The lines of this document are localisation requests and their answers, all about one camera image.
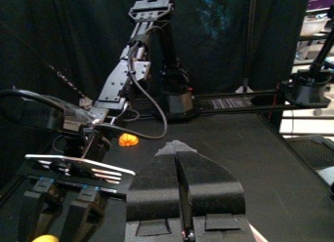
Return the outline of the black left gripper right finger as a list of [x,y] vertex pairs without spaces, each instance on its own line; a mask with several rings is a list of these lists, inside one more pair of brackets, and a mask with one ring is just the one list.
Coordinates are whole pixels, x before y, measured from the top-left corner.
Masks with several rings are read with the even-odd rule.
[[196,152],[174,159],[184,242],[255,242],[241,184]]

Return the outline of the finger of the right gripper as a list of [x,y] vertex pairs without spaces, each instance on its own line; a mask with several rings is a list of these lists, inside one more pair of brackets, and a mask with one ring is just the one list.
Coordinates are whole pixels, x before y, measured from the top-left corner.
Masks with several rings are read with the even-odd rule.
[[38,180],[23,193],[18,220],[18,242],[43,235],[62,212],[66,193],[53,180]]
[[106,200],[97,187],[82,188],[72,201],[59,242],[88,242],[101,225]]

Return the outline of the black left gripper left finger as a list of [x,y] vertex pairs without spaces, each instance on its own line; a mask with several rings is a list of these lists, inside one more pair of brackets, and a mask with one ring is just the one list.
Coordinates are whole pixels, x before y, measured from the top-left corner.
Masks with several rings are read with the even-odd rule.
[[184,242],[174,174],[134,176],[126,196],[125,242]]

